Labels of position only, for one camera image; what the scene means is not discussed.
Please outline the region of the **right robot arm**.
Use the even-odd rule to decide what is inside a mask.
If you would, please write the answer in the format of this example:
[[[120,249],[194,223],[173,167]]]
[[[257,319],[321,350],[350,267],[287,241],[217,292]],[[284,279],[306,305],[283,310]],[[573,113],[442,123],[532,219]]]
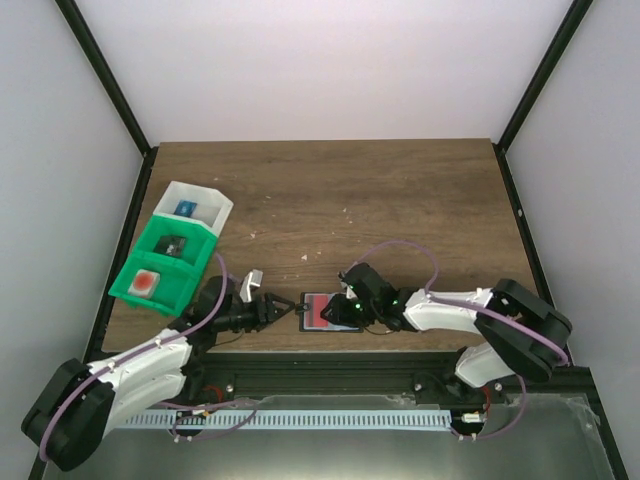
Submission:
[[[555,368],[569,364],[571,322],[512,279],[467,292],[395,288],[359,263],[340,280],[343,291],[320,311],[333,325],[365,329],[378,322],[392,332],[449,330],[484,339],[465,348],[444,378],[445,393],[455,402],[468,402],[481,387],[511,375],[546,382]]]

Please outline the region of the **black leather card holder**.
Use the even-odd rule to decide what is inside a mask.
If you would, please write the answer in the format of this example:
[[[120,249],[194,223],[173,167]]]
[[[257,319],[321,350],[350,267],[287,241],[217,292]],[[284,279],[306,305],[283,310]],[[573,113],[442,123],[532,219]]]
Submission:
[[[363,333],[362,328],[336,325],[321,316],[333,293],[302,292],[295,312],[299,318],[299,331],[303,333]]]

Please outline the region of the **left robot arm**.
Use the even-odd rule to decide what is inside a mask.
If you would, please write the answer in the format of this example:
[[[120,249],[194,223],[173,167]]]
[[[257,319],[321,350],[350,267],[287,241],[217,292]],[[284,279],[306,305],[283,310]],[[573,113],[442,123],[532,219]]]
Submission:
[[[163,402],[193,405],[204,392],[204,357],[220,333],[260,332],[293,301],[259,294],[251,281],[210,278],[183,313],[152,339],[103,360],[60,365],[21,423],[44,460],[63,471],[84,463],[103,438]]]

